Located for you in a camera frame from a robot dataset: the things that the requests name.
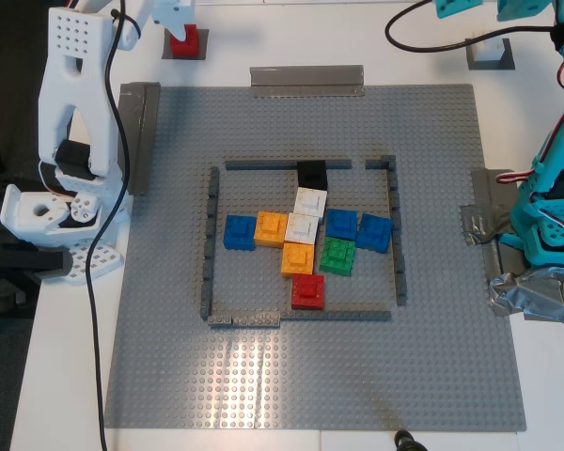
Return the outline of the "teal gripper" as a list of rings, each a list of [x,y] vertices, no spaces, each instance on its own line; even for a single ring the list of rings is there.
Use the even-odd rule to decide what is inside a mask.
[[[508,22],[534,17],[552,3],[552,0],[498,0],[496,19]]]

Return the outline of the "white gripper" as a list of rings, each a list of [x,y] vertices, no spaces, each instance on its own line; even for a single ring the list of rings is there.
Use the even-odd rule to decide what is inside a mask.
[[[170,35],[177,41],[184,42],[187,38],[185,25],[194,20],[195,3],[195,0],[154,0],[152,19],[168,27]]]

